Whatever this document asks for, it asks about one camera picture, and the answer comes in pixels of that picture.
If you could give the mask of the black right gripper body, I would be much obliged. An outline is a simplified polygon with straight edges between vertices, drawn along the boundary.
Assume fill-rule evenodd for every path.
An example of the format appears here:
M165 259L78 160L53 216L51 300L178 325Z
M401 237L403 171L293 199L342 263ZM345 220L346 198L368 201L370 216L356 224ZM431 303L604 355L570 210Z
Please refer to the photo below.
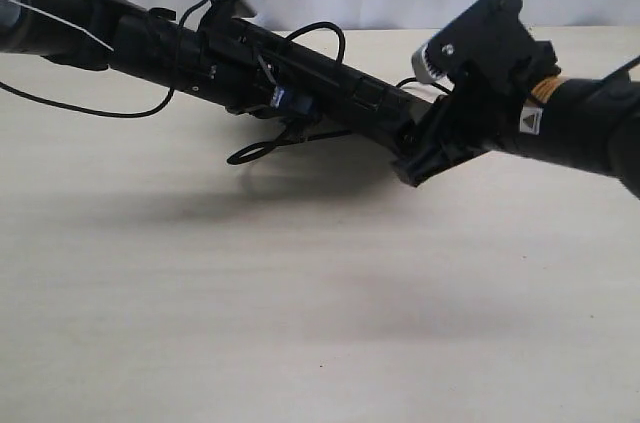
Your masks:
M557 75L557 57L521 22L522 8L523 0L477 0L426 41L453 87L419 123L414 151L394 162L403 183L417 187L503 148L518 131L520 110L540 106L532 89Z

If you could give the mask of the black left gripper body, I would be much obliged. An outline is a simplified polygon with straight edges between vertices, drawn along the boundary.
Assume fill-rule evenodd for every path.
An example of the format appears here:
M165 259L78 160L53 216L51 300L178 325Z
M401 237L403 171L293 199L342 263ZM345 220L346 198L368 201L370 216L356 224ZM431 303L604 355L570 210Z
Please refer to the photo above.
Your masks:
M214 87L234 115L320 119L320 54L244 19L208 12L198 33Z

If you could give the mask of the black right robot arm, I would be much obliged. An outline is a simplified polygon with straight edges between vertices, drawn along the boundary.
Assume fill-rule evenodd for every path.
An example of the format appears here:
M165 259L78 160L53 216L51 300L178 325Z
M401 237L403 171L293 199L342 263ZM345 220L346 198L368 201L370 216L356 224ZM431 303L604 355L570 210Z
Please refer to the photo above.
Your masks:
M417 187L499 151L612 177L637 194L638 59L601 79L568 78L522 9L523 0L476 0L414 52L418 82L448 78L453 87L406 132L396 175Z

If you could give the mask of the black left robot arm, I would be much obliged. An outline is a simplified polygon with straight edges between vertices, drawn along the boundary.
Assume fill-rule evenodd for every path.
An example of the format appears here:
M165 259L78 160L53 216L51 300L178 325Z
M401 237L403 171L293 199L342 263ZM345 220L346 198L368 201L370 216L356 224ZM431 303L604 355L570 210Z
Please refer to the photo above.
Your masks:
M341 62L252 22L245 0L199 0L188 15L128 0L1 0L1 49L80 70L114 70L232 114L318 120Z

